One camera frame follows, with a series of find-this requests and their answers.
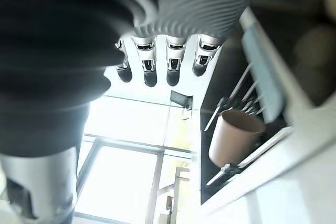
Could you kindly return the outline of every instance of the window frame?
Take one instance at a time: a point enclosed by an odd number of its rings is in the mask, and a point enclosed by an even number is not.
[[[125,140],[116,140],[116,139],[112,139],[109,137],[97,136],[97,135],[92,135],[92,134],[85,134],[84,136],[92,137],[91,139],[92,139],[93,145],[77,176],[77,190],[76,190],[77,199],[79,199],[80,197],[80,194],[91,172],[92,166],[102,147],[107,146],[107,147],[113,147],[113,148],[121,148],[125,150],[130,150],[130,151],[157,155],[152,188],[151,188],[151,193],[150,193],[150,199],[149,199],[146,219],[145,219],[146,224],[152,224],[154,220],[156,199],[158,197],[163,157],[165,155],[165,151],[166,150],[173,151],[174,156],[186,158],[189,160],[192,159],[193,153],[189,150],[184,150],[184,149],[178,149],[178,148],[161,146],[161,145],[144,144],[144,143],[138,143],[138,142],[125,141]],[[100,217],[97,217],[97,216],[86,215],[86,214],[82,214],[79,212],[75,212],[75,216],[80,217],[80,218],[91,219],[91,220],[101,219]],[[122,223],[122,222],[112,220],[112,219],[104,219],[103,222],[106,222],[106,221],[108,221],[108,223]]]

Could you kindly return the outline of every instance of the gray ribbed cover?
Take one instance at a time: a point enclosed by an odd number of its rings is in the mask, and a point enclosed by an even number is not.
[[[166,34],[188,37],[207,34],[225,38],[250,0],[160,0],[155,22],[135,30],[138,37]]]

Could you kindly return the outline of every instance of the white wall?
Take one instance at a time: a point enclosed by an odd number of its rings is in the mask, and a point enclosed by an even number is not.
[[[205,217],[211,224],[335,224],[336,145]]]

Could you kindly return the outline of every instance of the paper cup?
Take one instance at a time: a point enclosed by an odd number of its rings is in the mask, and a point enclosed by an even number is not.
[[[238,165],[252,151],[264,132],[258,117],[241,110],[226,110],[219,114],[209,149],[210,160],[218,167]]]

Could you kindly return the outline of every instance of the metal rod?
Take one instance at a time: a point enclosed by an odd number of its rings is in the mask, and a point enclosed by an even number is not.
[[[255,88],[255,86],[257,85],[257,82],[255,81],[251,87],[249,88],[249,90],[246,92],[246,94],[244,95],[242,101],[245,101],[249,96],[250,94],[252,93],[253,89]]]
[[[246,159],[241,161],[238,165],[240,169],[244,169],[247,165],[251,164],[258,158],[262,156],[265,152],[267,152],[271,147],[279,143],[283,140],[286,136],[288,136],[291,132],[293,132],[293,127],[285,127],[282,128],[277,134],[275,134],[271,139],[269,139],[265,144],[261,147],[257,148],[254,152],[252,152]]]
[[[210,121],[208,122],[208,124],[206,125],[204,131],[207,131],[209,129],[209,127],[211,126],[213,120],[215,119],[215,116],[217,115],[218,111],[220,109],[220,106],[218,106],[215,110],[215,112],[212,114],[211,118],[210,118]]]
[[[245,111],[250,106],[251,103],[252,103],[251,101],[247,102],[246,105],[243,107],[242,111]]]
[[[242,84],[243,80],[245,79],[247,73],[249,72],[251,66],[252,66],[252,65],[249,64],[249,65],[246,67],[246,69],[245,69],[244,73],[242,74],[240,80],[238,81],[237,85],[236,85],[235,88],[233,89],[233,91],[232,91],[232,93],[231,93],[229,99],[233,98],[233,97],[236,95],[236,93],[238,92],[238,90],[239,90],[240,87],[242,86],[241,84]]]
[[[245,113],[250,112],[253,109],[253,107],[250,107]]]
[[[256,115],[259,115],[262,111],[264,111],[265,107],[262,107],[257,113]]]

